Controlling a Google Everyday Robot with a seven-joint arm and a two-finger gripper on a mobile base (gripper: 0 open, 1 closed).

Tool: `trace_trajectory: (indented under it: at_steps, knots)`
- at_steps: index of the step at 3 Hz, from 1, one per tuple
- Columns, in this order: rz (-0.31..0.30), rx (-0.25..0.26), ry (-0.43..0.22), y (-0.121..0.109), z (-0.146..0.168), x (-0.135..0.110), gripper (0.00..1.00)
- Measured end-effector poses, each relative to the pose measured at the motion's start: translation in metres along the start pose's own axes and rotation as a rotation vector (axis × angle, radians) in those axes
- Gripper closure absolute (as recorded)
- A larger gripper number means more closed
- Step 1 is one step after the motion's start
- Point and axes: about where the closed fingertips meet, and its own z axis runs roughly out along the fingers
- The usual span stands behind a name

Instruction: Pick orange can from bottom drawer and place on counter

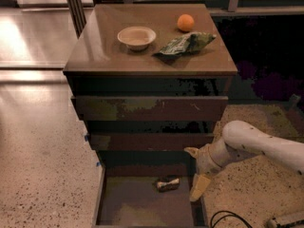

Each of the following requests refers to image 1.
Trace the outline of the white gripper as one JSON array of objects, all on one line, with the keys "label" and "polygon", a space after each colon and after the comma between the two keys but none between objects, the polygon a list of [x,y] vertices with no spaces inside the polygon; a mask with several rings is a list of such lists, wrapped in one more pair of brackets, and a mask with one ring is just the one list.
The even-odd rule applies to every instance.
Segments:
[{"label": "white gripper", "polygon": [[221,166],[216,159],[218,149],[214,144],[208,143],[200,149],[185,147],[184,151],[196,159],[198,174],[194,175],[189,195],[190,201],[195,202],[200,199],[210,184],[211,180],[208,177],[215,176],[221,170]]}]

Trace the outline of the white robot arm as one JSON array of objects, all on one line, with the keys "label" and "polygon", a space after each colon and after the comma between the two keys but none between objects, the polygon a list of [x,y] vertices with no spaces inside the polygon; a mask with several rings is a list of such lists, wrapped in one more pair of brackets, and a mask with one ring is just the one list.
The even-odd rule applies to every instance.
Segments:
[{"label": "white robot arm", "polygon": [[304,174],[304,143],[268,135],[244,121],[227,123],[216,142],[201,148],[185,147],[184,151],[196,160],[197,166],[189,195],[191,202],[202,196],[211,179],[227,165],[258,155]]}]

